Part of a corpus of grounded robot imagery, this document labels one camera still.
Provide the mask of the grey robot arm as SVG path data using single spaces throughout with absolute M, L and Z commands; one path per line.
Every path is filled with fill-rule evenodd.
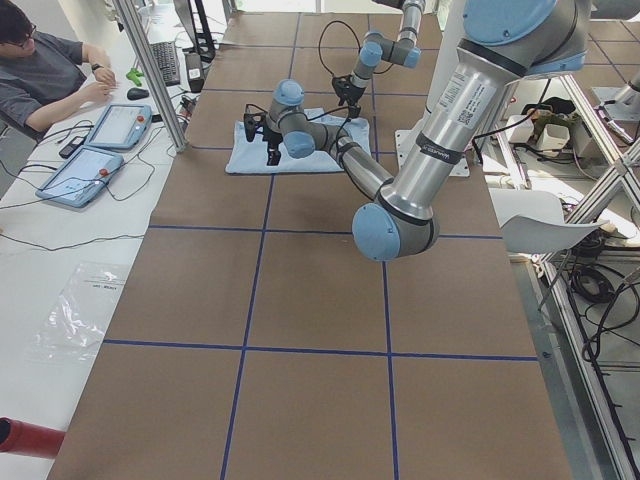
M 245 134 L 262 134 L 268 164 L 283 154 L 329 154 L 368 198 L 354 215 L 360 252 L 375 261 L 430 248 L 439 226 L 432 202 L 507 85 L 527 76 L 581 69 L 592 5 L 588 1 L 468 1 L 450 19 L 461 26 L 458 62 L 397 174 L 387 172 L 344 127 L 309 120 L 304 91 L 281 81 L 268 109 L 247 107 Z
M 360 116 L 359 100 L 373 78 L 375 69 L 382 61 L 391 65 L 415 68 L 421 55 L 416 43 L 426 2 L 424 0 L 382 0 L 377 1 L 377 4 L 402 12 L 400 30 L 396 40 L 386 38 L 377 30 L 368 31 L 352 71 L 347 75 L 332 78 L 332 87 L 339 98 L 338 105 L 347 104 L 350 119 Z

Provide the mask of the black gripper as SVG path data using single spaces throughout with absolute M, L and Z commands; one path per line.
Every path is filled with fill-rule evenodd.
M 359 118 L 361 113 L 359 100 L 364 93 L 364 88 L 358 84 L 354 76 L 352 74 L 334 76 L 331 80 L 331 85 L 338 97 L 338 105 L 348 106 L 347 118 L 350 121 Z
M 267 165 L 278 166 L 281 159 L 279 146 L 282 143 L 282 135 L 272 129 L 268 120 L 269 112 L 258 105 L 247 103 L 243 114 L 245 137 L 248 142 L 253 142 L 257 133 L 262 135 L 262 140 L 267 143 Z

